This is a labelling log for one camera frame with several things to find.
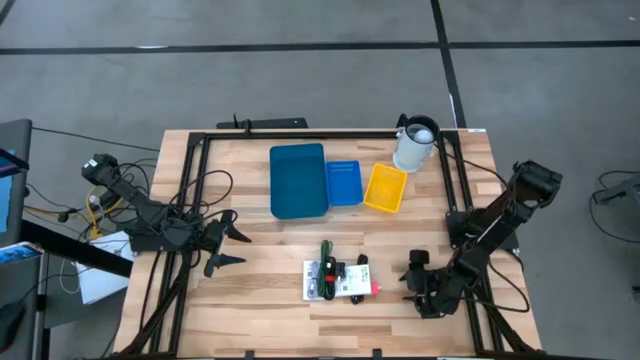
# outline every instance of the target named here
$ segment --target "red object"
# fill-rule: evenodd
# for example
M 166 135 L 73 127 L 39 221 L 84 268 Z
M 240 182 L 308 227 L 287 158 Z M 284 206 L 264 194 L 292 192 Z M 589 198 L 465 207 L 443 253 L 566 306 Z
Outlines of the red object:
M 371 282 L 371 293 L 373 295 L 378 295 L 380 293 L 380 286 L 378 286 L 376 281 Z

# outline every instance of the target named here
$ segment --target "blue bin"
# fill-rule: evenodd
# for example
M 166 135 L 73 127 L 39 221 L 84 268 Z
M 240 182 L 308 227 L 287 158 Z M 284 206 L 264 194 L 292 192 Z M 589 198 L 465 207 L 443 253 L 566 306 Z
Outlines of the blue bin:
M 331 205 L 362 202 L 362 175 L 358 161 L 327 162 L 327 194 Z
M 269 152 L 269 168 L 273 216 L 284 220 L 327 213 L 322 144 L 274 146 Z

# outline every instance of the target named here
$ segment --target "yellow tray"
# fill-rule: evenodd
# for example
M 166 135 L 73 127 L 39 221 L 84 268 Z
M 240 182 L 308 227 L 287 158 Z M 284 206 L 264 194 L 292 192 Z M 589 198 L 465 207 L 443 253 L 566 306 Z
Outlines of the yellow tray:
M 406 171 L 375 164 L 364 195 L 364 203 L 376 210 L 397 213 L 406 183 Z

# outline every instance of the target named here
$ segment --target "gray floor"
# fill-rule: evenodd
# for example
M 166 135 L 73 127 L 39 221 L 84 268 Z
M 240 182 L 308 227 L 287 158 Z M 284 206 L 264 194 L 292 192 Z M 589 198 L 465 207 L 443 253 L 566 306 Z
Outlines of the gray floor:
M 450 41 L 640 39 L 633 0 L 441 3 Z M 425 0 L 18 0 L 0 27 L 0 48 L 435 40 Z M 637 358 L 640 304 L 630 286 L 640 284 L 640 246 L 599 233 L 587 206 L 600 173 L 639 170 L 640 49 L 452 57 L 467 125 L 488 129 L 499 171 L 508 176 L 515 161 L 531 158 L 565 176 L 553 205 L 518 232 L 544 348 Z M 406 112 L 453 126 L 438 50 L 0 56 L 0 79 L 0 120 L 28 117 L 149 147 L 160 145 L 165 129 L 211 128 L 233 113 L 304 116 L 319 128 L 392 126 Z M 100 152 L 123 161 L 153 155 L 34 133 L 29 182 L 79 206 L 90 188 L 79 169 Z M 47 206 L 35 196 L 27 202 Z M 607 229 L 640 239 L 638 209 L 623 200 L 595 210 Z M 56 259 L 51 269 L 60 270 Z M 75 320 L 54 329 L 52 359 L 100 355 L 123 294 L 81 307 L 59 288 L 52 293 L 48 322 Z

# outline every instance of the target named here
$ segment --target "wooden tabletop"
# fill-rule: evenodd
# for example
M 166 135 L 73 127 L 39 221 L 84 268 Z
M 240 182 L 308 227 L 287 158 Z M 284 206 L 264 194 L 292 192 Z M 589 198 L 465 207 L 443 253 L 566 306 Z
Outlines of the wooden tabletop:
M 487 134 L 459 132 L 465 159 L 495 169 Z M 188 134 L 189 131 L 178 130 L 165 133 L 152 198 L 167 202 L 178 191 Z M 247 262 L 216 270 L 211 279 L 203 276 L 205 261 L 192 270 L 179 356 L 243 356 L 245 350 L 255 350 L 256 356 L 371 356 L 374 348 L 382 349 L 385 356 L 472 355 L 464 303 L 454 315 L 421 320 L 413 304 L 402 300 L 410 293 L 406 283 L 398 281 L 407 269 L 411 249 L 428 250 L 429 266 L 433 268 L 444 266 L 452 255 L 444 223 L 448 206 L 437 153 L 419 172 L 409 174 L 397 214 L 361 204 L 332 207 L 322 218 L 280 221 L 269 209 L 269 149 L 300 143 L 322 143 L 327 161 L 360 161 L 365 189 L 375 163 L 393 166 L 393 139 L 213 141 L 207 170 L 227 170 L 233 175 L 234 187 L 230 196 L 210 211 L 235 209 L 239 214 L 236 227 L 253 243 L 225 239 L 222 251 Z M 455 164 L 451 161 L 450 165 L 458 204 L 463 204 Z M 486 206 L 500 194 L 494 175 L 469 165 L 466 169 L 474 205 Z M 203 200 L 220 197 L 227 186 L 225 176 L 207 177 Z M 323 239 L 333 241 L 332 254 L 347 264 L 354 264 L 358 254 L 366 254 L 372 277 L 382 287 L 380 294 L 365 297 L 359 305 L 352 305 L 348 298 L 303 301 L 302 262 L 319 258 Z M 145 253 L 135 259 L 115 340 L 116 351 L 128 345 L 138 331 L 153 258 L 154 254 Z M 515 260 L 498 251 L 493 263 L 526 293 L 524 277 Z M 163 265 L 164 255 L 156 269 L 147 317 L 157 303 Z M 504 280 L 491 271 L 489 276 L 497 304 L 524 306 L 518 293 Z M 491 348 L 486 314 L 482 307 L 478 310 L 485 347 Z M 526 342 L 540 347 L 531 312 L 503 313 Z M 167 314 L 168 319 L 172 318 L 173 309 Z M 170 325 L 171 321 L 165 321 L 161 350 L 168 347 Z

